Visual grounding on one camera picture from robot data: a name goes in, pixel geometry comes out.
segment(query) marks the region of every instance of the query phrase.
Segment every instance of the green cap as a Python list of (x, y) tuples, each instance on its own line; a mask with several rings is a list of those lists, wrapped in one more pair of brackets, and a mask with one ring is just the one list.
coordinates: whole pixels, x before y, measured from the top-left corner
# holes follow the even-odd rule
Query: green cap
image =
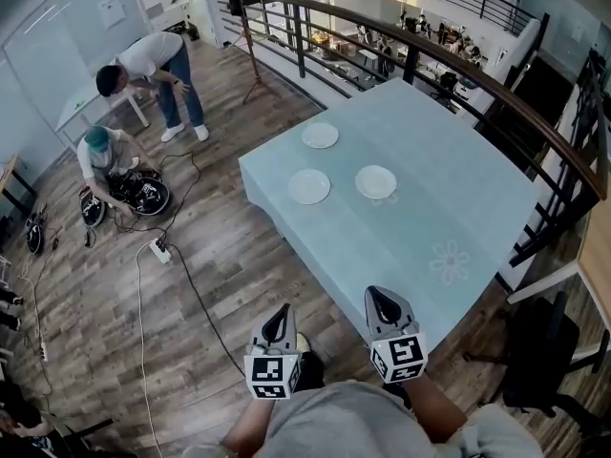
[(103, 153), (108, 148), (108, 130), (102, 126), (90, 127), (85, 142), (94, 153)]

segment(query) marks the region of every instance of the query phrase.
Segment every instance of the light stand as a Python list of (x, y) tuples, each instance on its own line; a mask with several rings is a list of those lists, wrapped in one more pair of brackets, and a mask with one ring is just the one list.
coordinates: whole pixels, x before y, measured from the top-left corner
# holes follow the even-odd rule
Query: light stand
[(242, 20), (242, 34), (241, 34), (241, 36), (243, 35), (244, 39), (246, 39), (246, 44), (248, 45), (248, 54), (250, 55), (250, 62), (252, 63), (252, 69), (253, 69), (253, 72), (255, 73), (255, 82), (252, 84), (252, 86), (250, 87), (250, 90), (248, 91), (248, 93), (244, 97), (244, 99), (242, 101), (242, 104), (246, 103), (246, 101), (248, 100), (248, 97), (250, 96), (250, 94), (252, 94), (253, 91), (255, 90), (255, 88), (257, 88), (257, 85), (260, 85), (260, 86), (264, 87), (271, 94), (273, 94), (274, 96), (279, 98), (278, 94), (274, 90), (272, 90), (271, 87), (269, 87), (269, 85), (264, 83), (263, 80), (261, 79), (261, 75), (259, 74), (259, 67), (257, 66), (257, 60), (255, 59), (255, 53), (253, 52), (253, 49), (252, 49), (252, 35), (250, 33), (250, 27), (248, 26), (248, 18), (246, 17), (246, 10), (242, 6), (242, 0), (239, 0), (239, 1), (240, 1), (240, 9), (242, 10), (241, 11), (241, 15), (240, 15), (240, 18)]

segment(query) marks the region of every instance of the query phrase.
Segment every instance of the wooden floor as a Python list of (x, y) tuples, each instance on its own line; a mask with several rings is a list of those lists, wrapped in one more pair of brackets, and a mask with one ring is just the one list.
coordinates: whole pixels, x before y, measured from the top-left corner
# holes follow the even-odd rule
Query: wooden floor
[[(169, 240), (186, 257), (225, 343), (241, 362), (256, 316), (280, 302), (290, 302), (296, 308), (300, 330), (311, 338), (327, 364), (328, 382), (356, 378), (379, 384), (355, 330), (290, 246), (277, 236), (266, 214), (248, 203), (242, 187), (239, 156), (320, 110), (269, 72), (263, 72), (263, 77), (280, 98), (258, 88), (243, 106), (242, 97), (253, 78), (249, 61), (240, 51), (198, 45), (191, 47), (191, 55), (211, 132), (208, 141), (197, 142), (187, 129), (172, 142), (161, 144), (163, 122), (154, 105), (145, 108), (151, 120), (146, 130), (140, 130), (131, 111), (118, 122), (158, 160), (194, 152), (202, 177), (180, 211)], [(183, 106), (180, 111), (186, 119)], [(176, 203), (197, 172), (188, 158), (168, 158), (165, 166), (164, 178)], [(107, 219), (96, 229), (95, 247), (86, 248), (77, 196), (82, 179), (72, 153), (62, 157), (39, 183), (39, 203), (49, 205), (48, 224), (59, 231), (59, 247), (33, 259), (19, 237), (10, 241), (5, 256), (13, 262), (12, 286), (26, 297), (24, 327), (34, 340), (32, 294), (16, 276), (29, 263), (29, 276), (36, 280), (51, 253), (37, 291), (49, 353), (45, 367), (53, 385), (51, 411), (75, 428), (112, 417), (116, 424), (97, 433), (95, 441), (108, 448), (136, 451), (140, 457), (157, 456), (142, 391), (135, 263), (137, 249), (155, 234), (118, 234)], [(170, 215), (149, 219), (140, 227), (164, 225)], [(575, 236), (539, 257), (529, 276), (554, 269), (558, 255), (570, 256), (564, 252), (571, 249), (576, 249)], [(153, 421), (163, 454), (180, 456), (189, 445), (221, 438), (249, 394), (201, 311), (176, 254), (165, 267), (145, 250), (140, 266)], [(569, 312), (583, 329), (582, 342), (594, 342), (602, 332), (594, 304), (577, 279), (564, 288), (571, 294)], [(495, 312), (503, 306), (504, 293), (492, 281), (431, 356), (432, 377), (468, 412), (491, 395), (503, 369), (467, 364), (461, 352), (500, 353), (506, 334)], [(2, 334), (4, 338), (8, 333), (3, 330)], [(46, 408), (42, 396), (50, 389), (40, 361), (22, 344), (21, 335), (8, 337), (16, 352), (10, 366), (12, 378), (28, 397)], [(593, 412), (602, 412), (610, 403), (610, 360), (598, 375), (582, 370), (565, 380), (565, 391)], [(561, 411), (555, 419), (512, 412), (539, 439), (548, 456), (577, 455), (577, 426)]]

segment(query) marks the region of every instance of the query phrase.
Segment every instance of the black hair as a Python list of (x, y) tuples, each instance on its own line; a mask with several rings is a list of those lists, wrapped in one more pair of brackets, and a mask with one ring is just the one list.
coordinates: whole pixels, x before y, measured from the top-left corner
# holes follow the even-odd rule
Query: black hair
[(111, 96), (116, 90), (118, 79), (121, 76), (121, 68), (117, 65), (108, 65), (100, 69), (95, 77), (97, 90), (102, 96)]

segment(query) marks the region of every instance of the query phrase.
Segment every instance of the power strip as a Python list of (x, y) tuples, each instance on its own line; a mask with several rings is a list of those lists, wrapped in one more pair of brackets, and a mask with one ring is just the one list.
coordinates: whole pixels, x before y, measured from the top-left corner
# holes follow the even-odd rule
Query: power strip
[(155, 253), (155, 256), (158, 257), (159, 261), (161, 261), (163, 264), (169, 263), (170, 260), (172, 259), (170, 252), (167, 250), (165, 246), (161, 245), (158, 238), (154, 238), (149, 243), (149, 246), (151, 247), (151, 250), (153, 251), (153, 253)]

